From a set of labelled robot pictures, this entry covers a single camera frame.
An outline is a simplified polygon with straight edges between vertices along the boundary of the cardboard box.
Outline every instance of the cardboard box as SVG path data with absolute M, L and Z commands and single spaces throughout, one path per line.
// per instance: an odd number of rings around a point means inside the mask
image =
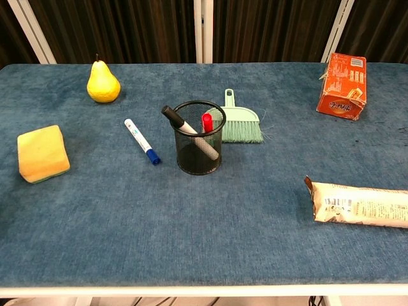
M 366 60 L 332 53 L 326 68 L 316 110 L 336 117 L 358 120 L 367 104 Z

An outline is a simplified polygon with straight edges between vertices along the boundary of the red marker cap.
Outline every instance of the red marker cap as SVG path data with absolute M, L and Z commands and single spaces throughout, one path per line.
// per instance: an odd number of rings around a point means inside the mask
M 213 130 L 212 128 L 212 117 L 209 113 L 204 113 L 201 116 L 201 120 L 203 121 L 204 132 L 208 133 Z

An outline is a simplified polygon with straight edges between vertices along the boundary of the sponge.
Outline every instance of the sponge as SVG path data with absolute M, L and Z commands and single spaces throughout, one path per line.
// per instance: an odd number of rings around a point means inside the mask
M 17 137 L 18 169 L 29 183 L 38 183 L 69 170 L 59 126 L 47 126 Z

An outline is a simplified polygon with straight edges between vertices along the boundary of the yellow pear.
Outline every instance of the yellow pear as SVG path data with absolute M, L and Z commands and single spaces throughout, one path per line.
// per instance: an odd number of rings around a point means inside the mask
M 96 61 L 92 65 L 87 90 L 89 96 L 100 103 L 112 102 L 120 92 L 119 81 L 110 72 L 108 66 L 103 61 L 98 60 L 98 55 L 96 55 Z

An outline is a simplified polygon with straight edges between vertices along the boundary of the black mesh pen holder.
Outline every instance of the black mesh pen holder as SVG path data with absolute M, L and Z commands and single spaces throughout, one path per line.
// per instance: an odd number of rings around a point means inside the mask
M 212 102 L 194 100 L 176 106 L 174 111 L 197 132 L 186 133 L 172 125 L 180 169 L 193 175 L 216 171 L 221 164 L 222 127 L 226 120 L 224 110 Z M 203 126 L 204 114 L 210 114 L 212 118 L 212 130 L 208 132 Z

